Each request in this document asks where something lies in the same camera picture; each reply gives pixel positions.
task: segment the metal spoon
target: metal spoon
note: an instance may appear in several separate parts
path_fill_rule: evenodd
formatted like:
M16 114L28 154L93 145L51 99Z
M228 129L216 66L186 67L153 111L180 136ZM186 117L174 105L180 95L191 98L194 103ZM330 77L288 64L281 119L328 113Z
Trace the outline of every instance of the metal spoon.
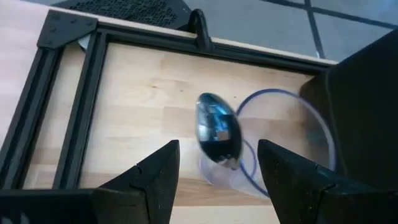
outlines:
M224 167L239 169L242 134L235 112L219 96L203 93L196 113L197 138L203 152Z

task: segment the wooden surface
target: wooden surface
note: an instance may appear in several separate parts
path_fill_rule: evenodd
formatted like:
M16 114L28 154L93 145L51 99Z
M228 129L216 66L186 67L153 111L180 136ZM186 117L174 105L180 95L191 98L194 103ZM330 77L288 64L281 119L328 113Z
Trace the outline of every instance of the wooden surface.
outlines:
M0 144L34 58L35 43L47 10L47 6L28 2L0 1ZM192 35L99 18L143 29ZM52 185L84 56L76 43L65 50L25 189ZM171 223L277 223L270 200L218 189L201 178L200 150L194 130L195 101L200 93L212 92L236 108L254 91L282 88L297 92L310 78L270 68L109 44L81 187L97 187L171 139L178 139L180 179Z

